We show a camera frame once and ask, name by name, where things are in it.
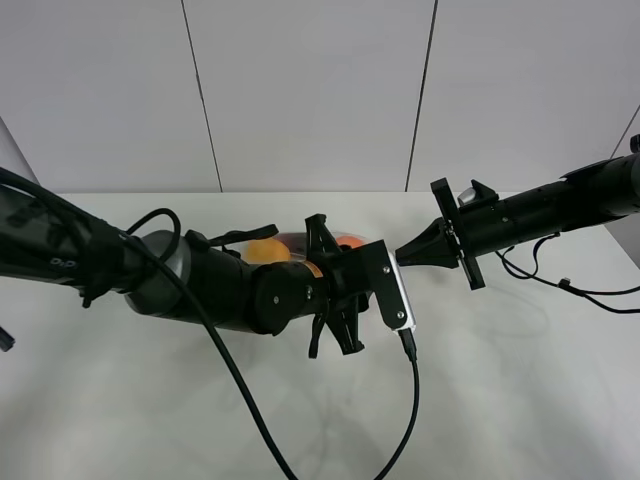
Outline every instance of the white tabletop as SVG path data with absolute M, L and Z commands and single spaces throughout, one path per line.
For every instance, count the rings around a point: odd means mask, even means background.
M 333 230 L 397 248 L 439 216 L 430 194 L 71 195 L 126 227 L 166 206 L 208 236 L 277 223 Z M 162 228 L 160 219 L 151 228 Z M 512 258 L 529 268 L 531 245 Z M 541 252 L 541 275 L 622 289 L 640 271 L 603 227 Z M 612 315 L 480 259 L 487 288 L 461 269 L 403 269 L 418 322 L 422 402 L 388 478 L 640 477 L 640 316 Z M 0 478 L 281 479 L 202 327 L 141 317 L 116 294 L 83 310 L 76 292 L 0 279 Z M 640 306 L 640 294 L 615 299 Z M 404 432 L 411 372 L 373 303 L 366 346 L 343 357 L 324 335 L 307 359 L 310 319 L 278 337 L 222 332 L 285 457 L 301 479 L 368 480 Z

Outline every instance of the white table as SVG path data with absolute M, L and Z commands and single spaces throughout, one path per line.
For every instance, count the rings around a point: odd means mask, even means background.
M 331 229 L 390 248 L 439 216 L 431 194 L 72 195 L 126 227 L 173 208 L 214 236 L 276 222 L 302 230 L 322 212 Z M 164 226 L 160 220 L 153 229 Z M 529 268 L 531 246 L 512 258 Z M 584 288 L 640 284 L 603 227 L 545 245 L 541 275 Z M 403 269 L 418 321 L 422 403 L 389 478 L 640 477 L 640 316 L 507 276 L 480 259 L 488 287 L 461 269 Z M 0 280 L 0 478 L 281 479 L 203 328 L 137 316 L 110 294 L 83 310 L 71 289 Z M 616 299 L 637 307 L 640 295 Z M 324 335 L 306 358 L 310 320 L 276 338 L 222 332 L 274 437 L 301 479 L 373 478 L 406 426 L 411 372 L 373 305 L 366 349 L 343 357 Z

